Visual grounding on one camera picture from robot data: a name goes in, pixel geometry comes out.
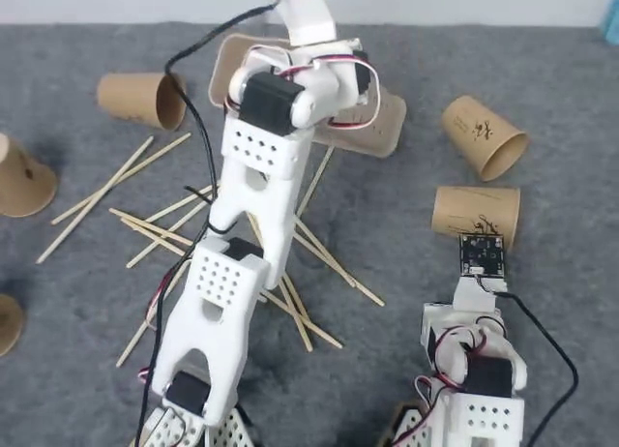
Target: perforated bracket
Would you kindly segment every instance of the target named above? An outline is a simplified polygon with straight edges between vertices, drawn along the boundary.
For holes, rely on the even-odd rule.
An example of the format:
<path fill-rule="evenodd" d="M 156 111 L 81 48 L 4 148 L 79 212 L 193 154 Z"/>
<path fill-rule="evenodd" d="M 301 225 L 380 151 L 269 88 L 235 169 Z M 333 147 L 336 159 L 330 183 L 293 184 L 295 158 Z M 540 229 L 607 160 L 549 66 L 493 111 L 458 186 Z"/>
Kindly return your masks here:
<path fill-rule="evenodd" d="M 394 440 L 398 439 L 405 432 L 413 429 L 422 420 L 422 413 L 419 409 L 409 409 L 404 412 L 402 421 L 396 430 Z M 415 432 L 402 440 L 399 447 L 430 447 L 431 431 L 428 425 L 419 427 Z"/>
<path fill-rule="evenodd" d="M 301 134 L 279 136 L 229 116 L 225 120 L 221 153 L 256 171 L 291 179 L 309 144 Z"/>
<path fill-rule="evenodd" d="M 452 394 L 448 431 L 460 438 L 493 439 L 495 445 L 517 446 L 522 440 L 524 400 Z"/>
<path fill-rule="evenodd" d="M 236 403 L 250 321 L 268 270 L 252 253 L 240 260 L 228 256 L 229 246 L 217 237 L 196 246 L 185 290 L 165 327 L 152 385 L 163 395 L 183 358 L 193 349 L 201 352 L 211 386 L 201 414 L 209 427 L 220 425 Z"/>

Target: bamboo skewer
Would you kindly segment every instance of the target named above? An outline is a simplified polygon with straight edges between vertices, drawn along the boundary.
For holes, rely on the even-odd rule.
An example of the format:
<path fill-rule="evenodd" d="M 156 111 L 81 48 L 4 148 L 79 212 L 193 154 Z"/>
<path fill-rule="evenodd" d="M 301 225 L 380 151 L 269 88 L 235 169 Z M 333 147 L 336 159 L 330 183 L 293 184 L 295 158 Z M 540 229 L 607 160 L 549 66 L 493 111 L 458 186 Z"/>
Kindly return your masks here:
<path fill-rule="evenodd" d="M 203 195 L 209 194 L 211 191 L 213 190 L 213 186 L 207 186 L 205 188 L 200 189 L 200 193 Z M 183 208 L 185 205 L 187 205 L 188 203 L 192 203 L 194 200 L 198 199 L 198 196 L 195 194 L 192 195 L 188 195 L 187 197 L 185 197 L 182 200 L 179 200 L 178 202 L 170 205 L 167 208 L 164 208 L 163 210 L 161 210 L 160 212 L 157 212 L 155 215 L 152 215 L 150 217 L 148 217 L 145 221 L 148 223 L 152 223 L 157 221 L 160 218 L 163 218 L 165 215 L 169 215 L 172 212 L 175 212 L 176 210 L 178 210 L 179 208 Z"/>
<path fill-rule="evenodd" d="M 129 220 L 127 220 L 126 218 L 121 218 L 120 221 L 124 224 L 126 224 L 128 227 L 130 227 L 131 229 L 139 232 L 140 234 L 148 237 L 149 239 L 151 239 L 152 241 L 155 241 L 156 243 L 158 243 L 160 246 L 165 247 L 166 249 L 168 249 L 171 252 L 176 253 L 179 256 L 183 256 L 184 252 L 179 249 L 178 247 L 176 247 L 173 244 L 170 244 L 169 242 L 167 242 L 166 240 L 162 239 L 161 237 L 159 237 L 157 234 L 155 234 L 154 232 L 149 231 L 148 229 L 144 229 L 141 226 L 138 226 L 137 224 L 130 222 Z"/>
<path fill-rule="evenodd" d="M 286 304 L 284 304 L 280 299 L 278 299 L 275 295 L 273 295 L 268 290 L 263 291 L 262 295 L 264 295 L 268 300 L 273 302 L 275 305 L 277 305 L 280 309 L 282 309 L 286 313 L 288 313 L 290 315 L 293 314 L 293 311 L 291 311 L 288 307 L 286 307 Z M 300 319 L 303 322 L 303 324 L 305 324 L 308 327 L 308 329 L 311 330 L 312 332 L 314 332 L 317 336 L 321 337 L 326 342 L 330 343 L 331 345 L 333 345 L 333 346 L 335 346 L 337 348 L 343 348 L 343 345 L 337 339 L 335 339 L 329 333 L 327 333 L 327 332 L 323 331 L 322 329 L 320 329 L 313 322 L 309 321 L 304 316 L 301 316 Z"/>
<path fill-rule="evenodd" d="M 191 263 L 190 261 L 186 261 L 185 263 L 183 263 L 183 265 L 178 270 L 174 278 L 172 278 L 172 281 L 170 281 L 170 286 L 167 288 L 167 291 L 165 292 L 165 295 L 163 296 L 163 300 L 167 299 L 167 296 L 170 295 L 172 290 L 174 290 L 174 287 L 176 287 L 176 284 L 181 280 L 181 278 L 185 274 L 185 270 L 187 270 L 187 267 L 190 265 L 190 263 Z M 142 321 L 142 324 L 139 325 L 139 328 L 137 328 L 137 331 L 135 332 L 132 339 L 127 344 L 127 347 L 125 347 L 125 350 L 123 350 L 123 353 L 121 354 L 120 358 L 116 362 L 116 368 L 120 368 L 125 363 L 127 358 L 129 358 L 129 356 L 132 354 L 133 350 L 135 349 L 135 346 L 137 345 L 137 343 L 139 343 L 140 339 L 142 339 L 142 336 L 148 329 L 156 312 L 157 312 L 157 303 L 148 311 L 148 313 L 146 314 L 146 319 Z"/>
<path fill-rule="evenodd" d="M 148 166 L 149 164 L 151 164 L 152 162 L 154 162 L 155 160 L 159 159 L 160 157 L 162 157 L 163 155 L 165 155 L 166 153 L 168 153 L 170 150 L 172 150 L 174 147 L 182 144 L 183 142 L 185 142 L 187 139 L 189 139 L 191 137 L 191 133 L 187 133 L 182 135 L 181 137 L 179 137 L 178 139 L 176 139 L 174 142 L 167 144 L 165 147 L 163 147 L 163 149 L 161 149 L 160 151 L 156 152 L 155 154 L 151 155 L 148 159 L 146 159 L 144 162 L 137 164 L 136 166 L 134 166 L 133 168 L 131 168 L 129 171 L 127 171 L 125 174 L 123 174 L 120 179 L 114 183 L 114 186 L 118 186 L 120 183 L 128 180 L 129 178 L 131 178 L 132 176 L 134 176 L 136 173 L 138 173 L 139 171 L 141 171 L 142 169 L 144 169 L 146 166 Z M 63 220 L 65 220 L 66 218 L 70 217 L 73 213 L 75 213 L 76 211 L 78 211 L 80 208 L 82 208 L 83 206 L 85 206 L 88 202 L 90 202 L 90 200 L 92 200 L 92 198 L 96 195 L 97 193 L 93 193 L 90 194 L 88 197 L 84 198 L 81 202 L 77 203 L 76 205 L 74 205 L 73 207 L 71 207 L 69 210 L 67 210 L 65 213 L 63 213 L 62 215 L 59 215 L 58 217 L 54 218 L 51 223 L 52 224 L 59 224 L 60 222 L 62 222 Z"/>
<path fill-rule="evenodd" d="M 135 151 L 133 155 L 120 167 L 120 169 L 114 174 L 109 181 L 97 192 L 97 194 L 86 204 L 86 206 L 82 209 L 77 216 L 71 221 L 69 225 L 65 228 L 64 231 L 60 233 L 60 235 L 51 243 L 51 245 L 42 253 L 42 255 L 37 259 L 37 264 L 43 263 L 57 248 L 58 246 L 65 240 L 69 235 L 73 232 L 73 230 L 77 227 L 77 225 L 86 218 L 86 215 L 90 213 L 90 211 L 97 205 L 97 203 L 109 192 L 109 190 L 116 184 L 116 182 L 122 177 L 123 174 L 127 171 L 127 169 L 144 153 L 144 151 L 148 148 L 149 145 L 153 142 L 153 138 L 149 137 L 146 139 L 139 149 Z"/>
<path fill-rule="evenodd" d="M 172 227 L 168 230 L 168 232 L 175 232 L 180 229 L 186 222 L 188 222 L 191 218 L 198 214 L 204 207 L 206 206 L 206 202 L 200 202 L 195 207 L 193 207 L 190 212 L 187 213 L 183 218 L 181 218 L 178 222 L 172 225 Z M 127 268 L 133 268 L 137 263 L 143 260 L 146 255 L 152 252 L 159 244 L 157 241 L 152 242 L 146 248 L 142 250 L 138 255 L 132 258 L 129 263 L 127 263 Z"/>
<path fill-rule="evenodd" d="M 180 242 L 181 244 L 185 244 L 186 246 L 190 246 L 192 244 L 192 241 L 190 241 L 188 238 L 180 236 L 178 234 L 176 234 L 175 232 L 169 231 L 167 229 L 163 229 L 162 227 L 158 227 L 155 224 L 152 223 L 147 223 L 143 220 L 141 220 L 140 218 L 136 218 L 133 215 L 130 215 L 129 213 L 125 213 L 122 212 L 121 210 L 117 210 L 115 208 L 110 208 L 109 209 L 109 213 L 113 213 L 114 215 L 116 215 L 117 217 L 123 219 L 123 220 L 128 220 L 130 222 L 132 222 L 133 224 L 137 224 L 140 227 L 143 227 L 145 229 L 148 229 L 150 231 L 156 232 L 157 234 L 160 234 L 160 236 L 164 237 L 164 238 L 169 238 L 172 239 L 176 242 Z"/>
<path fill-rule="evenodd" d="M 256 239 L 258 240 L 258 243 L 260 243 L 260 245 L 262 245 L 262 235 L 260 234 L 260 229 L 258 228 L 258 225 L 257 225 L 254 217 L 251 214 L 248 214 L 248 219 L 250 220 L 250 225 L 251 225 L 251 229 L 253 230 L 253 234 L 255 235 Z M 303 322 L 301 321 L 301 317 L 299 316 L 299 314 L 297 313 L 296 309 L 294 308 L 294 304 L 292 302 L 292 298 L 290 297 L 290 293 L 289 293 L 289 291 L 288 291 L 288 289 L 286 287 L 286 284 L 284 283 L 283 280 L 280 280 L 279 286 L 280 286 L 280 289 L 281 289 L 281 293 L 283 294 L 283 298 L 286 301 L 286 305 L 288 306 L 288 308 L 291 311 L 293 311 L 292 318 L 294 319 L 294 322 L 295 322 L 295 324 L 297 326 L 297 329 L 299 330 L 299 334 L 301 335 L 301 339 L 303 340 L 303 344 L 306 346 L 306 350 L 308 352 L 312 352 L 313 351 L 313 345 L 311 344 L 310 336 L 308 336 L 308 332 L 306 331 L 306 328 L 303 326 Z"/>
<path fill-rule="evenodd" d="M 308 203 L 310 203 L 311 196 L 313 195 L 313 192 L 316 190 L 316 186 L 318 186 L 318 182 L 320 181 L 320 178 L 322 177 L 322 173 L 325 172 L 327 163 L 329 162 L 329 160 L 331 160 L 331 156 L 333 155 L 334 150 L 335 150 L 335 147 L 333 145 L 330 145 L 329 148 L 327 149 L 327 152 L 325 153 L 325 156 L 322 158 L 322 162 L 320 162 L 320 166 L 316 170 L 316 174 L 313 175 L 313 179 L 309 183 L 308 190 L 303 196 L 303 199 L 301 200 L 301 203 L 299 204 L 299 208 L 297 208 L 297 217 L 301 218 L 301 215 L 303 215 L 303 212 L 306 211 L 306 208 L 308 207 Z"/>

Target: paper cup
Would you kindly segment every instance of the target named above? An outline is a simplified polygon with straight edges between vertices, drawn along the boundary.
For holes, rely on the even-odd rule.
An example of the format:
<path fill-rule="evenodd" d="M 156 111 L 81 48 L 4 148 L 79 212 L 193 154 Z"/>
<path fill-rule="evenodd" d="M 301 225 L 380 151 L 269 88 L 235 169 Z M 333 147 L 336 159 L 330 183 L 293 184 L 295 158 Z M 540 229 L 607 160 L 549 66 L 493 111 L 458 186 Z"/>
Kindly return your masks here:
<path fill-rule="evenodd" d="M 529 136 L 470 96 L 443 112 L 442 125 L 482 181 L 498 178 L 526 150 Z"/>
<path fill-rule="evenodd" d="M 15 299 L 0 294 L 0 356 L 13 348 L 23 328 L 24 316 Z"/>
<path fill-rule="evenodd" d="M 183 90 L 183 78 L 174 75 Z M 163 73 L 107 74 L 97 88 L 99 106 L 124 120 L 175 130 L 183 121 L 185 103 Z"/>
<path fill-rule="evenodd" d="M 20 218 L 43 210 L 56 195 L 54 172 L 0 134 L 0 213 Z"/>
<path fill-rule="evenodd" d="M 450 236 L 501 234 L 514 244 L 520 212 L 520 189 L 441 186 L 436 191 L 432 230 Z"/>

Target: black wire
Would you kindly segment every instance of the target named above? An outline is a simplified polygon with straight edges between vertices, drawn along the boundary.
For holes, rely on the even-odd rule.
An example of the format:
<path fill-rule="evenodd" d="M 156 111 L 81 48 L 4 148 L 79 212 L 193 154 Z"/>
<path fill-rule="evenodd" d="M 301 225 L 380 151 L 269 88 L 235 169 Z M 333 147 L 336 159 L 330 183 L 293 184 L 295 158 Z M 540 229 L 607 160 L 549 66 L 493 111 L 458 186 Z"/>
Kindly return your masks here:
<path fill-rule="evenodd" d="M 496 324 L 498 324 L 501 329 L 503 330 L 503 337 L 507 339 L 507 329 L 505 328 L 505 326 L 503 325 L 503 323 L 501 323 L 501 321 L 499 321 L 498 319 L 496 319 L 494 316 L 489 316 L 487 314 L 484 314 L 482 316 L 479 316 L 476 320 L 475 320 L 475 324 L 480 324 L 480 321 L 483 319 L 489 319 L 490 321 L 494 321 Z"/>
<path fill-rule="evenodd" d="M 204 195 L 203 193 L 201 193 L 198 189 L 193 188 L 192 186 L 185 186 L 183 188 L 185 191 L 189 191 L 190 193 L 192 193 L 193 195 L 195 195 L 196 197 L 204 200 L 206 203 L 208 203 L 209 205 L 213 204 L 213 200 L 211 200 L 209 197 L 207 197 L 206 195 Z M 219 234 L 219 236 L 223 236 L 225 234 L 227 234 L 228 232 L 230 232 L 232 230 L 232 228 L 234 228 L 234 226 L 236 226 L 237 222 L 234 222 L 232 224 L 231 227 L 227 228 L 227 229 L 219 229 L 218 227 L 214 227 L 212 224 L 209 223 L 209 228 L 215 232 L 216 234 Z"/>
<path fill-rule="evenodd" d="M 240 15 L 233 17 L 232 19 L 228 20 L 227 22 L 219 25 L 218 27 L 210 31 L 208 34 L 206 34 L 206 36 L 204 36 L 200 41 L 198 41 L 194 45 L 191 45 L 188 48 L 181 50 L 179 53 L 177 53 L 172 58 L 170 58 L 165 64 L 164 70 L 165 70 L 166 76 L 169 77 L 172 83 L 172 86 L 176 90 L 176 93 L 181 97 L 181 99 L 183 100 L 187 108 L 192 113 L 193 118 L 195 119 L 195 122 L 197 124 L 197 127 L 200 130 L 202 140 L 204 141 L 204 148 L 206 149 L 206 155 L 207 155 L 208 164 L 209 164 L 209 174 L 211 178 L 211 185 L 213 187 L 213 200 L 217 198 L 219 191 L 218 191 L 218 186 L 217 186 L 217 172 L 215 171 L 215 159 L 213 157 L 213 147 L 211 146 L 211 140 L 209 138 L 208 132 L 206 131 L 206 127 L 204 126 L 204 121 L 202 121 L 202 117 L 200 116 L 199 112 L 195 108 L 195 105 L 193 104 L 192 100 L 188 97 L 188 95 L 185 93 L 181 85 L 178 83 L 176 77 L 174 76 L 172 72 L 172 67 L 179 60 L 187 58 L 193 53 L 197 52 L 202 47 L 204 47 L 205 45 L 210 43 L 212 40 L 214 40 L 218 35 L 227 31 L 229 28 L 239 24 L 240 22 L 246 19 L 270 12 L 276 7 L 276 5 L 279 2 L 280 0 L 277 0 L 275 3 L 271 5 L 257 7 L 257 8 L 248 10 Z M 195 245 L 202 239 L 202 237 L 204 237 L 209 226 L 210 226 L 209 217 L 207 216 L 205 223 L 200 228 L 198 235 L 195 236 L 195 238 L 193 239 L 193 242 L 190 245 L 190 247 L 185 251 L 185 253 L 183 253 L 183 256 L 181 257 L 181 259 L 178 260 L 172 266 L 172 268 L 169 269 L 168 273 L 166 274 L 167 278 L 164 279 L 165 284 L 163 285 L 160 296 L 157 299 L 157 328 L 155 329 L 155 343 L 153 344 L 153 353 L 151 354 L 149 371 L 146 376 L 146 384 L 144 384 L 144 392 L 142 394 L 142 404 L 140 408 L 139 422 L 137 425 L 137 432 L 135 433 L 135 445 L 136 446 L 140 445 L 140 437 L 142 436 L 142 430 L 144 428 L 144 422 L 146 420 L 146 410 L 148 409 L 149 391 L 150 391 L 151 384 L 153 383 L 153 373 L 155 371 L 155 365 L 157 364 L 157 357 L 159 355 L 159 350 L 162 344 L 163 297 L 165 296 L 165 293 L 167 292 L 167 289 L 169 288 L 172 278 L 176 276 L 181 266 L 183 266 L 183 263 L 189 260 L 189 258 L 191 257 L 195 249 Z"/>
<path fill-rule="evenodd" d="M 178 83 L 176 76 L 174 76 L 172 72 L 172 67 L 178 61 L 189 57 L 193 53 L 196 53 L 202 47 L 204 47 L 205 45 L 210 43 L 212 40 L 214 40 L 218 35 L 220 35 L 221 33 L 224 33 L 231 27 L 236 26 L 237 24 L 239 24 L 242 21 L 245 21 L 246 19 L 253 18 L 255 16 L 259 16 L 267 12 L 270 12 L 276 7 L 276 5 L 279 2 L 280 0 L 277 0 L 273 4 L 265 5 L 263 7 L 256 7 L 254 9 L 247 10 L 246 12 L 233 17 L 227 22 L 211 30 L 209 33 L 207 33 L 202 39 L 200 39 L 194 45 L 190 45 L 184 50 L 181 50 L 180 52 L 178 52 L 176 55 L 170 58 L 165 64 L 164 70 L 165 70 L 166 76 L 170 78 L 170 81 L 172 82 L 172 86 L 176 90 L 177 94 L 181 97 L 181 99 L 183 100 L 183 102 L 185 103 L 189 111 L 192 113 L 193 119 L 195 119 L 195 123 L 197 124 L 197 127 L 200 131 L 200 135 L 202 136 L 202 140 L 204 142 L 204 148 L 206 149 L 206 155 L 209 161 L 209 173 L 210 173 L 210 178 L 211 178 L 211 184 L 213 185 L 213 199 L 217 198 L 218 187 L 217 187 L 217 173 L 215 171 L 215 160 L 213 158 L 213 147 L 211 146 L 211 140 L 209 139 L 209 134 L 206 131 L 206 126 L 204 126 L 204 121 L 202 121 L 202 117 L 200 116 L 199 112 L 195 108 L 195 105 L 193 105 L 192 101 L 187 96 L 187 94 L 185 93 L 181 85 Z"/>
<path fill-rule="evenodd" d="M 561 345 L 557 343 L 557 341 L 545 329 L 544 325 L 540 322 L 540 320 L 526 307 L 526 305 L 524 305 L 524 302 L 522 302 L 522 299 L 520 299 L 517 295 L 512 294 L 510 292 L 494 292 L 494 295 L 496 295 L 497 297 L 514 300 L 518 304 L 520 309 L 524 312 L 524 314 L 526 314 L 529 317 L 529 319 L 533 321 L 533 324 L 537 326 L 540 332 L 544 335 L 544 337 L 548 340 L 548 342 L 554 347 L 554 349 L 559 353 L 559 355 L 561 355 L 561 358 L 563 359 L 563 361 L 572 371 L 572 378 L 573 378 L 572 386 L 552 406 L 552 408 L 548 411 L 548 413 L 545 415 L 545 417 L 542 419 L 538 427 L 535 429 L 535 431 L 531 435 L 531 438 L 529 439 L 529 443 L 527 444 L 527 447 L 533 447 L 536 441 L 538 440 L 538 438 L 540 437 L 540 435 L 542 435 L 542 432 L 544 431 L 546 425 L 549 423 L 550 419 L 568 401 L 568 399 L 574 394 L 574 392 L 576 392 L 578 383 L 580 381 L 580 378 L 578 376 L 578 370 L 576 369 L 574 362 L 570 359 L 568 354 L 565 353 L 563 348 L 561 348 Z"/>

